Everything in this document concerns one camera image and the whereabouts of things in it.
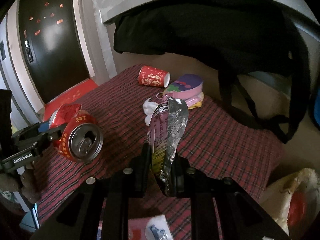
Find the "black bag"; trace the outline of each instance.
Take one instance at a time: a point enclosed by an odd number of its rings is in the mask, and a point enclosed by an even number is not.
[[[269,0],[158,0],[115,18],[115,51],[194,57],[219,71],[220,93],[231,109],[231,85],[244,96],[258,123],[286,143],[303,119],[310,95],[308,49],[292,21]],[[254,71],[291,76],[289,118],[260,119],[237,75]],[[288,133],[279,127],[289,123]]]

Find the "striped fabric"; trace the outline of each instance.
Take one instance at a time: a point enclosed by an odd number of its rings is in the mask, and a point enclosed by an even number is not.
[[[50,147],[35,164],[41,189],[40,223],[87,177],[110,177],[140,154],[147,136],[142,104],[149,97],[156,101],[155,95],[162,91],[138,85],[140,68],[141,65],[136,65],[124,70],[76,101],[97,118],[104,134],[102,150],[93,161],[73,163]],[[201,108],[189,111],[178,153],[212,178],[232,177],[258,200],[284,150],[271,131],[254,130],[237,123],[211,98],[205,97]],[[132,207],[133,213],[153,210],[165,214],[174,239],[190,239],[188,200],[167,198],[151,183],[146,197],[133,201],[132,205],[139,206]]]

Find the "screw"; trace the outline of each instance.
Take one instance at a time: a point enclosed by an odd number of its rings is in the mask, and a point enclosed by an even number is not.
[[[227,185],[231,185],[233,183],[233,180],[230,177],[225,177],[223,179],[223,183]]]
[[[196,169],[195,169],[195,168],[187,168],[187,173],[188,173],[189,175],[193,175],[193,174],[196,173]]]
[[[85,180],[85,182],[89,185],[93,184],[96,182],[96,179],[94,177],[89,177]]]
[[[131,169],[131,168],[125,168],[125,169],[123,170],[123,173],[124,173],[124,174],[127,174],[127,175],[131,174],[132,172],[133,172],[133,169]]]

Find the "snack wrapper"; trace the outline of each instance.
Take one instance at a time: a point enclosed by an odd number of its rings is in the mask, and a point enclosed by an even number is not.
[[[188,117],[188,106],[184,100],[164,95],[151,118],[148,131],[148,143],[152,151],[151,169],[164,183],[166,195],[171,192],[171,166]]]

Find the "door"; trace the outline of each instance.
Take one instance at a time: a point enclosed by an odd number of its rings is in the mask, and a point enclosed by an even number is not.
[[[18,16],[23,55],[44,103],[89,78],[72,0],[20,0]]]

